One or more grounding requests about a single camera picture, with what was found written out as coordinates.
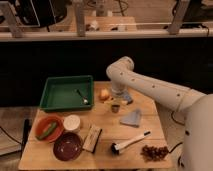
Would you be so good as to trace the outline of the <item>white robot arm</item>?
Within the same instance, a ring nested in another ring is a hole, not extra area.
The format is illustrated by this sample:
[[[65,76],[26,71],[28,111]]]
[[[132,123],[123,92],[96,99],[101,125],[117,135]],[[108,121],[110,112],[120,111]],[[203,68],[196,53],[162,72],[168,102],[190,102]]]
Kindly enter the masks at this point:
[[[213,171],[213,94],[140,75],[133,69],[134,62],[127,56],[107,67],[112,93],[121,95],[131,87],[170,110],[184,113],[179,171]]]

